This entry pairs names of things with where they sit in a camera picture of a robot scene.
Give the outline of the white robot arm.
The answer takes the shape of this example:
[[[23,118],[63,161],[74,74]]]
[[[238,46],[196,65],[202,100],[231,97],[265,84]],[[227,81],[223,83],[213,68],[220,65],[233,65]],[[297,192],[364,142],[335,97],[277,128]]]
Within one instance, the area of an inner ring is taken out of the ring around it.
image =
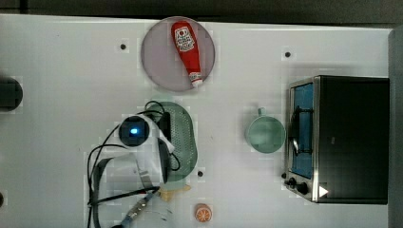
[[[88,224],[93,228],[101,228],[99,208],[106,202],[144,194],[140,204],[145,204],[167,182],[174,151],[159,126],[142,113],[125,118],[94,151],[106,147],[113,149],[111,157],[88,159]]]

